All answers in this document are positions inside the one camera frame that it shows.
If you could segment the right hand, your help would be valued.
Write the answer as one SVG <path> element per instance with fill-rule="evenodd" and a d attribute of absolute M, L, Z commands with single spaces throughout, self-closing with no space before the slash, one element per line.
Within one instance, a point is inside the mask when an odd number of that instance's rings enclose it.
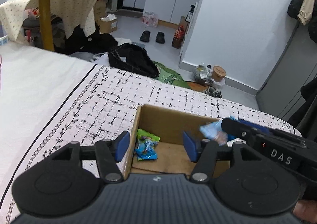
<path fill-rule="evenodd" d="M 317 223 L 317 202 L 300 200 L 296 203 L 293 214 L 303 221 Z"/>

